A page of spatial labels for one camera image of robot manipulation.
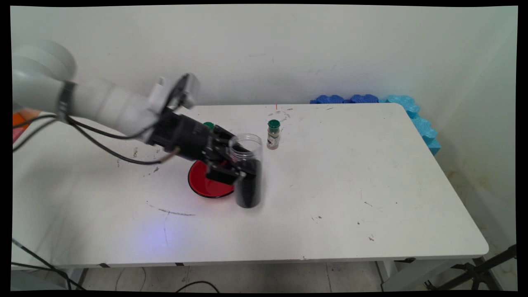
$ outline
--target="white table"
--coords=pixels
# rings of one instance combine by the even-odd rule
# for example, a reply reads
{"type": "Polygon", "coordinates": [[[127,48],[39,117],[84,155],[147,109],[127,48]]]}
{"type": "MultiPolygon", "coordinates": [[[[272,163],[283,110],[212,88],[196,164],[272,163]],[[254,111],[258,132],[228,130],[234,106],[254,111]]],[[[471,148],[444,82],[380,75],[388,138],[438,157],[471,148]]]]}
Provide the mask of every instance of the white table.
{"type": "MultiPolygon", "coordinates": [[[[409,289],[449,260],[488,251],[397,104],[197,106],[181,113],[263,141],[267,121],[281,121],[278,149],[263,148],[257,207],[243,209],[233,195],[196,195],[187,183],[191,161],[130,164],[55,123],[13,155],[13,237],[63,268],[380,261],[385,290],[409,289]],[[395,271],[392,260],[408,257],[423,261],[395,271]]],[[[95,138],[138,160],[164,154],[138,141],[95,138]]],[[[14,245],[12,261],[41,265],[14,245]]]]}

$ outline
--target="blue foam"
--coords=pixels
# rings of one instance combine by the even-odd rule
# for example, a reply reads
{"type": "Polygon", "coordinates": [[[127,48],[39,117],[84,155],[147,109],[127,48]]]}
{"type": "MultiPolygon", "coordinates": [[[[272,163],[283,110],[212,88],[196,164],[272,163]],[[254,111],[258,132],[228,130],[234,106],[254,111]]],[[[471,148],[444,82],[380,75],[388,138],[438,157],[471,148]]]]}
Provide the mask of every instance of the blue foam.
{"type": "Polygon", "coordinates": [[[438,133],[435,129],[431,128],[430,121],[420,116],[411,119],[411,121],[422,136],[423,140],[426,142],[426,144],[430,144],[433,140],[435,140],[436,135],[438,135],[438,133]]]}
{"type": "Polygon", "coordinates": [[[351,103],[378,103],[378,98],[376,96],[366,94],[365,96],[354,95],[350,98],[351,103]]]}
{"type": "Polygon", "coordinates": [[[386,102],[398,103],[399,105],[403,106],[410,118],[416,118],[418,116],[418,112],[420,111],[420,107],[414,104],[414,99],[409,96],[391,95],[386,98],[386,102]]]}
{"type": "Polygon", "coordinates": [[[316,100],[316,104],[344,103],[345,102],[345,99],[343,99],[343,97],[338,96],[338,95],[331,95],[330,97],[326,95],[321,95],[317,97],[317,99],[315,100],[316,100]]]}
{"type": "Polygon", "coordinates": [[[436,155],[436,153],[438,153],[438,151],[440,151],[440,149],[442,148],[442,146],[438,143],[436,139],[433,139],[432,142],[427,145],[427,147],[429,148],[433,156],[436,155]]]}

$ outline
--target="green cap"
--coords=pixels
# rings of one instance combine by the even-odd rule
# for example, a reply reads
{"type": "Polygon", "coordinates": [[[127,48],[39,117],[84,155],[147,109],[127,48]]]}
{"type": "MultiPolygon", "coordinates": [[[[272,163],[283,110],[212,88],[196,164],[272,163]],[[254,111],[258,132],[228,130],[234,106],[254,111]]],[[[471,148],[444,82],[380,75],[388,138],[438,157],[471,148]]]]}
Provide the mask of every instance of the green cap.
{"type": "Polygon", "coordinates": [[[214,124],[212,122],[205,122],[203,123],[205,126],[209,127],[210,130],[213,130],[214,124]]]}
{"type": "Polygon", "coordinates": [[[268,127],[271,129],[278,129],[280,127],[280,122],[276,119],[272,119],[268,122],[268,127]]]}

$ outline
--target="floor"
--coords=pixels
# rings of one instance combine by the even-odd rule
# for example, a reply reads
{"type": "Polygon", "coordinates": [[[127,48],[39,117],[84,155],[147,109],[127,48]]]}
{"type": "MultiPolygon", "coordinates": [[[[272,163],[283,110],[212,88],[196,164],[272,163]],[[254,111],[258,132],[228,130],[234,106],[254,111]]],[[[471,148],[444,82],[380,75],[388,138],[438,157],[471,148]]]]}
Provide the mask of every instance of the floor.
{"type": "MultiPolygon", "coordinates": [[[[398,268],[405,265],[398,263],[398,268]]],[[[431,281],[434,285],[440,285],[460,273],[450,269],[431,281]]],[[[31,274],[63,285],[63,279],[54,272],[35,271],[31,274]]],[[[209,281],[222,293],[381,291],[381,281],[374,262],[90,268],[82,286],[87,290],[100,291],[175,292],[195,281],[209,281]]],[[[466,282],[456,289],[470,288],[471,282],[466,282]]],[[[487,287],[481,285],[480,289],[486,290],[487,287]]],[[[414,289],[425,290],[423,285],[414,289]]],[[[182,292],[214,293],[206,284],[192,285],[182,292]]]]}

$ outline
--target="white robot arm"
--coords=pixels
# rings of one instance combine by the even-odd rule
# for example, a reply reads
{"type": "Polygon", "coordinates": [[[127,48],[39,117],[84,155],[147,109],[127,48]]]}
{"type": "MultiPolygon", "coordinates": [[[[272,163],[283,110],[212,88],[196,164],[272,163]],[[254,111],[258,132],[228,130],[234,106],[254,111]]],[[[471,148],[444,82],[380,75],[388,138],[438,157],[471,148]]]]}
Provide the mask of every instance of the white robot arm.
{"type": "MultiPolygon", "coordinates": [[[[79,127],[81,123],[74,123],[70,116],[90,119],[146,144],[160,145],[165,152],[188,160],[201,160],[208,166],[206,177],[222,183],[232,184],[239,177],[258,174],[254,166],[234,163],[229,157],[228,142],[233,134],[218,125],[210,129],[167,107],[193,107],[193,94],[199,83],[191,73],[176,83],[159,78],[148,97],[105,80],[77,84],[70,81],[76,70],[71,53],[46,40],[14,52],[12,65],[13,112],[28,107],[55,113],[59,120],[73,125],[83,134],[86,133],[79,127]]],[[[237,150],[244,150],[239,144],[235,146],[237,150]]]]}
{"type": "MultiPolygon", "coordinates": [[[[178,82],[178,90],[173,81],[160,77],[147,98],[106,80],[72,83],[75,71],[72,54],[55,42],[41,40],[21,47],[12,55],[13,112],[28,107],[58,113],[60,117],[62,104],[70,116],[133,135],[158,121],[167,105],[192,108],[199,88],[191,73],[178,82]]],[[[152,129],[138,140],[147,141],[151,133],[152,129]]]]}

